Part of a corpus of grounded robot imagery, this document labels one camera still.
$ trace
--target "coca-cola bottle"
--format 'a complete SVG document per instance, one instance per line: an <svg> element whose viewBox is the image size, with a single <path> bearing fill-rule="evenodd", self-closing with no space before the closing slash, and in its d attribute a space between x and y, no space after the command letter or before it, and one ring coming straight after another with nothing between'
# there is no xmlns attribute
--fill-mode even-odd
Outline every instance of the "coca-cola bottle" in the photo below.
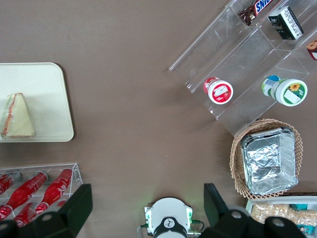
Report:
<svg viewBox="0 0 317 238"><path fill-rule="evenodd" d="M35 207L38 204L38 202L26 203L19 214L16 215L15 218L13 218L16 221L18 227L23 227L35 219L35 217L37 216Z"/></svg>
<svg viewBox="0 0 317 238"><path fill-rule="evenodd" d="M21 179L21 174L17 170L6 171L0 177L0 195L3 194L8 188L14 185Z"/></svg>
<svg viewBox="0 0 317 238"><path fill-rule="evenodd" d="M66 168L60 175L51 183L51 185L46 189L44 198L40 204L35 208L37 214L40 214L47 210L49 206L58 201L60 197L64 194L69 186L73 169Z"/></svg>
<svg viewBox="0 0 317 238"><path fill-rule="evenodd" d="M0 221L9 216L15 208L26 203L47 180L48 175L45 172L38 171L33 174L32 178L17 188L9 201L0 207Z"/></svg>
<svg viewBox="0 0 317 238"><path fill-rule="evenodd" d="M56 205L51 205L45 212L57 212L67 202L66 199L59 201Z"/></svg>

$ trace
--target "clear acrylic shelf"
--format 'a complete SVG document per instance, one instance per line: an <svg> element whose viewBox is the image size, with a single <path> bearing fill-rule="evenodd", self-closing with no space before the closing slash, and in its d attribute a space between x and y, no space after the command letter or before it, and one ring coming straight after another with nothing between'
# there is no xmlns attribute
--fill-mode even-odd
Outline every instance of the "clear acrylic shelf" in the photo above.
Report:
<svg viewBox="0 0 317 238"><path fill-rule="evenodd" d="M48 186L59 176L63 169L71 168L73 170L72 178L67 190L64 192L60 200L68 200L71 195L83 184L81 179L78 164L60 164L60 165L43 165L43 166L32 166L32 167L18 167L18 168L6 168L0 169L0 175L6 173L8 170L17 170L21 173L21 180L10 187L6 192L0 195L0 205L6 204L10 199L12 193L20 187L25 181L29 179L36 171L44 171L48 174L48 180L39 188L39 190L30 198L29 201L41 202L44 197L44 193ZM13 219L25 205L16 208L5 220Z"/></svg>
<svg viewBox="0 0 317 238"><path fill-rule="evenodd" d="M248 26L239 13L251 3L230 1L169 68L233 136L275 104L261 90L267 76L304 80L317 66L306 49L317 38L317 1L275 0ZM297 41L282 40L267 19L282 6L291 7L304 30ZM205 80L212 76L233 86L227 104L214 104L203 91Z"/></svg>

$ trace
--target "candy bar wrapper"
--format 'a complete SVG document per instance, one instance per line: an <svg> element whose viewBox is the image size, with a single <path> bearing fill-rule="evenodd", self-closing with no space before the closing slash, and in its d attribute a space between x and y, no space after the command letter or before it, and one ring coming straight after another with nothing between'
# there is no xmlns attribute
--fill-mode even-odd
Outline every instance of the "candy bar wrapper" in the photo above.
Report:
<svg viewBox="0 0 317 238"><path fill-rule="evenodd" d="M273 0L256 0L247 9L239 14L248 26L258 16L258 14L266 8Z"/></svg>

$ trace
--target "food container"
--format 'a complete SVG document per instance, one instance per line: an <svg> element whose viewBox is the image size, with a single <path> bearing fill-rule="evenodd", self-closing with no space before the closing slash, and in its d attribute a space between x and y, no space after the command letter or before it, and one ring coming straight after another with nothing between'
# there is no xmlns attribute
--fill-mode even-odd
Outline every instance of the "food container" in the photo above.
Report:
<svg viewBox="0 0 317 238"><path fill-rule="evenodd" d="M220 105L229 102L233 96L231 84L217 77L211 77L205 81L204 92L208 94L212 102Z"/></svg>
<svg viewBox="0 0 317 238"><path fill-rule="evenodd" d="M241 149L246 184L252 194L280 192L298 183L291 128L246 135L241 140Z"/></svg>
<svg viewBox="0 0 317 238"><path fill-rule="evenodd" d="M281 79L272 75L263 82L262 91L279 103L293 107L304 101L308 89L306 83L299 79Z"/></svg>
<svg viewBox="0 0 317 238"><path fill-rule="evenodd" d="M263 199L263 198L277 197L282 195L285 192L285 191L273 192L266 195L252 194L250 192L245 180L243 156L242 156L241 145L240 145L241 139L245 135L268 131L271 129L280 128L282 126L291 128L295 135L295 160L296 160L295 173L296 173L296 177L298 177L302 159L303 159L302 157L303 143L298 131L290 124L287 124L275 119L260 119L252 123L245 130L243 130L237 137L235 137L231 147L231 154L230 154L231 176L234 179L234 184L235 184L235 188L237 192L243 195L245 198Z"/></svg>

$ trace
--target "wicker basket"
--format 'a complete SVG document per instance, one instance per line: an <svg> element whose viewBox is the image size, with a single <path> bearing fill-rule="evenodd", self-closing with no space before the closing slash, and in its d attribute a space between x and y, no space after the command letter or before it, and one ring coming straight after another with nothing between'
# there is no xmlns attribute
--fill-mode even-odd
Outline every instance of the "wicker basket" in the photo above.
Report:
<svg viewBox="0 0 317 238"><path fill-rule="evenodd" d="M245 180L244 168L243 168L243 158L241 153L240 140L243 136L247 134L253 134L257 132L262 132L266 130L280 128L281 126L287 126L292 128L295 134L295 160L296 160L296 177L299 174L299 170L302 163L303 156L303 146L302 139L298 131L291 125L280 122L274 119L260 119L252 123L248 128L246 128L241 134L234 138L231 155L230 155L230 170L231 176L234 179L236 190L247 199L263 199L270 197L277 197L282 195L285 191L270 193L267 195L254 195L250 193Z"/></svg>

